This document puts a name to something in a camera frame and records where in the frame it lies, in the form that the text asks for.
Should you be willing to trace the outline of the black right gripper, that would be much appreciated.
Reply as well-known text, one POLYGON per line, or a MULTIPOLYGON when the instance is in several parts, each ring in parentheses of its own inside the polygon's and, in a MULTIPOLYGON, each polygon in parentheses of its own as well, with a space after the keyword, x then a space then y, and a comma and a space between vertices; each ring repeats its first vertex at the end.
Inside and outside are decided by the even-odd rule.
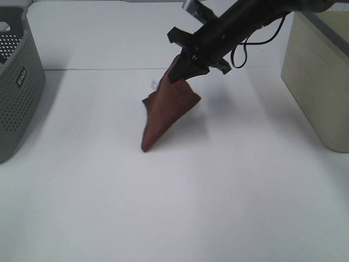
POLYGON ((210 67, 227 74, 231 66, 222 55, 215 54, 224 46, 223 36, 221 28, 214 22, 203 25, 193 34, 177 27, 171 29, 167 34, 169 41, 182 50, 170 66, 170 82, 206 75, 210 67))

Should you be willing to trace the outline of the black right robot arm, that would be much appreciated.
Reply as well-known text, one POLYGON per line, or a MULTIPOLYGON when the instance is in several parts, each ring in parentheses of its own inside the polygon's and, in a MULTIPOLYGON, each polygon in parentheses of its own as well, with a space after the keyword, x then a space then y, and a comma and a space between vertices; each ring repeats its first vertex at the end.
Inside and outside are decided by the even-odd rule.
POLYGON ((224 56, 233 51, 256 30, 283 19, 294 11, 320 13, 334 1, 236 1, 222 15, 216 16, 200 1, 184 1, 182 8, 202 23, 191 34, 177 27, 167 36, 171 43, 182 47, 177 62, 169 72, 171 83, 209 73, 216 68, 223 74, 231 70, 224 56))

